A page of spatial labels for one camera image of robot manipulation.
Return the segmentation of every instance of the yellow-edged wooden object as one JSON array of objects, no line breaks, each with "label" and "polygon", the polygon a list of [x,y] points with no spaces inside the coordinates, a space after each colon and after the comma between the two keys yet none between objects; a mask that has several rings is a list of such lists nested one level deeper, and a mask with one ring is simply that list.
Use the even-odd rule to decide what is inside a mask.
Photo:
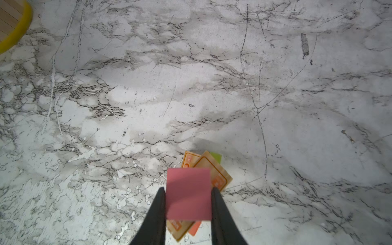
[{"label": "yellow-edged wooden object", "polygon": [[0,0],[0,54],[22,38],[32,19],[33,9],[26,0]]}]

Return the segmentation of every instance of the pink card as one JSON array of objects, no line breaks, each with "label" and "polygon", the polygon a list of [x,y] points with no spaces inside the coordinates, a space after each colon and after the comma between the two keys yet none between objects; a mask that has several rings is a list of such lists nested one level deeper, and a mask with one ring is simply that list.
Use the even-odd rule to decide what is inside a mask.
[{"label": "pink card", "polygon": [[211,220],[210,169],[167,170],[166,218],[168,220]]}]

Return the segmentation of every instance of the stack of cards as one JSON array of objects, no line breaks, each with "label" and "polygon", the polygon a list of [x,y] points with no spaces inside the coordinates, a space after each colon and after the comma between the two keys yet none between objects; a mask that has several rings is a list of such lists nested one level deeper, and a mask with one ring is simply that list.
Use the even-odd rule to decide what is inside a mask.
[{"label": "stack of cards", "polygon": [[168,169],[166,226],[177,241],[187,232],[194,236],[201,220],[211,220],[211,189],[222,191],[232,181],[220,161],[216,153],[186,151],[181,168]]}]

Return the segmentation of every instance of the gray marble veining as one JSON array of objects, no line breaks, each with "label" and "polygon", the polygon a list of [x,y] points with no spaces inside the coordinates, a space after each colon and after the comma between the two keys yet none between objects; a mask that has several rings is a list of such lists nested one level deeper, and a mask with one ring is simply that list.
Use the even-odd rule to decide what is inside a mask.
[{"label": "gray marble veining", "polygon": [[392,243],[390,1],[32,5],[0,56],[0,244],[127,244],[205,149],[249,244]]}]

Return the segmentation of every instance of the green sticky note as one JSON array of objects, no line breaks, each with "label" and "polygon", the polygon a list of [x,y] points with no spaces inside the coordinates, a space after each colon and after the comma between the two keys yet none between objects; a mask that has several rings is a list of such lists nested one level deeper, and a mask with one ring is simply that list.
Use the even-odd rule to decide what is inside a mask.
[{"label": "green sticky note", "polygon": [[210,154],[220,164],[222,160],[222,155],[215,152],[210,152]]}]

